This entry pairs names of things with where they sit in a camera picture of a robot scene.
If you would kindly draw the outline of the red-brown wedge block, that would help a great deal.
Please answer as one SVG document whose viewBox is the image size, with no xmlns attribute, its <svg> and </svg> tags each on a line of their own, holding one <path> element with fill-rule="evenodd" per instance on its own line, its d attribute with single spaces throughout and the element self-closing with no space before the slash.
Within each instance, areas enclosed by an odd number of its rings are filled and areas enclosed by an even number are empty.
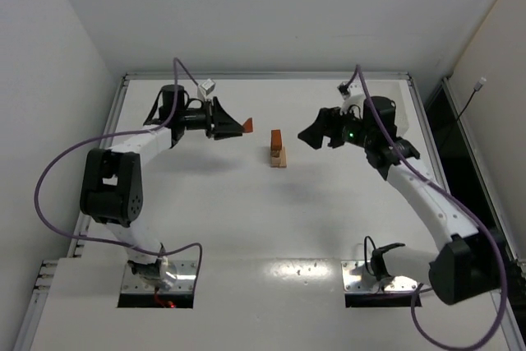
<svg viewBox="0 0 526 351">
<path fill-rule="evenodd" d="M 254 130 L 254 127 L 253 127 L 253 119 L 252 118 L 248 118 L 244 123 L 243 123 L 243 132 L 245 134 L 248 134 L 248 133 L 253 133 L 253 130 Z"/>
</svg>

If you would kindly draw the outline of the red-brown arch block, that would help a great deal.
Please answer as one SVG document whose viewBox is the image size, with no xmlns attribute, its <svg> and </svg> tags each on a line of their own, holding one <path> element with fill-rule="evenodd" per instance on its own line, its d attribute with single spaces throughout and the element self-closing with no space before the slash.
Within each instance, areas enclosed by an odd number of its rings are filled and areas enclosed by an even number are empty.
<svg viewBox="0 0 526 351">
<path fill-rule="evenodd" d="M 270 149 L 272 151 L 280 151 L 283 149 L 283 141 L 281 131 L 279 129 L 274 129 L 270 134 Z"/>
</svg>

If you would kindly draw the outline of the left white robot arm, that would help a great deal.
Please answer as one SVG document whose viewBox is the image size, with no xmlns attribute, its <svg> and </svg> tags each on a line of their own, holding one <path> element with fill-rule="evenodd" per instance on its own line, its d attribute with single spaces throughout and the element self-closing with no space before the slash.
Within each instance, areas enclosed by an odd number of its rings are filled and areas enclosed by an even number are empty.
<svg viewBox="0 0 526 351">
<path fill-rule="evenodd" d="M 86 157 L 81 212 L 108 229 L 126 249 L 131 272 L 157 288 L 177 276 L 163 243 L 140 217 L 143 167 L 172 149 L 187 131 L 203 131 L 216 141 L 251 132 L 250 120 L 237 122 L 217 97 L 206 96 L 214 85 L 208 80 L 195 98 L 181 85 L 163 86 L 137 134 L 108 149 L 92 149 Z"/>
</svg>

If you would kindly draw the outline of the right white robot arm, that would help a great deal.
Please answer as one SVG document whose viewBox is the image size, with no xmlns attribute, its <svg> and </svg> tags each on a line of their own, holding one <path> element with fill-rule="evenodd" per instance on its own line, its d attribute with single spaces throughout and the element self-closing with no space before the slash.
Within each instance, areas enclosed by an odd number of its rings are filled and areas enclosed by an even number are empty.
<svg viewBox="0 0 526 351">
<path fill-rule="evenodd" d="M 431 286 L 447 305 L 506 290 L 503 237 L 477 226 L 428 178 L 418 150 L 397 134 L 395 102 L 374 96 L 364 101 L 360 117 L 353 113 L 354 105 L 320 109 L 298 139 L 315 150 L 324 139 L 333 149 L 346 143 L 363 148 L 367 162 L 409 203 L 437 249 L 422 252 L 402 242 L 377 247 L 369 260 L 371 276 L 378 281 L 409 277 Z"/>
</svg>

